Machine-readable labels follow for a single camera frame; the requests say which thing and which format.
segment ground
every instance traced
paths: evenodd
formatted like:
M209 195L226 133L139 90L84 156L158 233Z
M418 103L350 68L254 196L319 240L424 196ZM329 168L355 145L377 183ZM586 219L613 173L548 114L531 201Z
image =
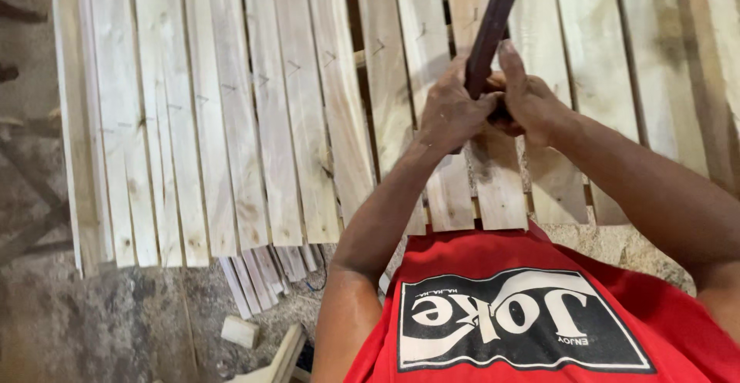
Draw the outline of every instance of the ground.
M50 0L7 0L50 14ZM0 85L0 140L64 199L63 148L53 127L59 106L50 21L24 25L0 19L0 62L21 76ZM0 153L0 246L50 208ZM600 261L657 275L693 293L689 276L633 227L544 225L554 242ZM69 227L42 242L70 240ZM388 273L400 264L402 246ZM328 256L334 247L324 247ZM309 277L323 281L323 272ZM258 346L246 350L220 338L226 315L237 313L220 265L208 269L108 269L81 280L71 251L26 256L0 267L0 381L220 382L266 366L288 327L315 334L321 292L294 284L289 296L252 321Z

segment hammer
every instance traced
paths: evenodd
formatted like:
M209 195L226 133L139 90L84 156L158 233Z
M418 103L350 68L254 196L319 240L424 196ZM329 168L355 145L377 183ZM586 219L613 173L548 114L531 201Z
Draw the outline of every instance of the hammer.
M468 58L465 72L465 88L474 100L480 98L486 79L491 75L491 63L502 40L508 38L506 21L508 20L514 0L488 0L486 15L478 29L473 50ZM511 119L506 107L500 105L488 116L489 122L497 119ZM452 152L458 155L462 148Z

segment t-shirt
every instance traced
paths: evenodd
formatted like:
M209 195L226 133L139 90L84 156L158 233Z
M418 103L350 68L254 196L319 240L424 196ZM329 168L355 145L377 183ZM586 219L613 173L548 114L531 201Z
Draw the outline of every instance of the t-shirt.
M530 230L411 237L345 381L737 381L694 298Z

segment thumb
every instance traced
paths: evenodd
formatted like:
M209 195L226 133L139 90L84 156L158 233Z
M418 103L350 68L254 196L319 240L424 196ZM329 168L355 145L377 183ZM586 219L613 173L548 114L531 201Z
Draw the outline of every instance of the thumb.
M515 96L523 96L527 90L527 73L524 70L522 57L516 52L511 40L502 42L499 50L499 65L506 75L506 92Z

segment hand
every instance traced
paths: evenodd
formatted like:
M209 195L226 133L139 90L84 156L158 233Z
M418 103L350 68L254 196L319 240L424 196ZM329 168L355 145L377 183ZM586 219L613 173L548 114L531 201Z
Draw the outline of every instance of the hand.
M510 40L499 50L499 64L503 73L491 75L486 91L505 91L506 109L513 120L499 118L494 126L509 136L525 134L535 146L550 146L554 130L575 112L560 102L539 76L525 73L522 58Z
M467 57L456 57L437 84L429 89L418 139L442 156L475 136L486 117L503 102L504 93L485 94L477 101L465 89Z

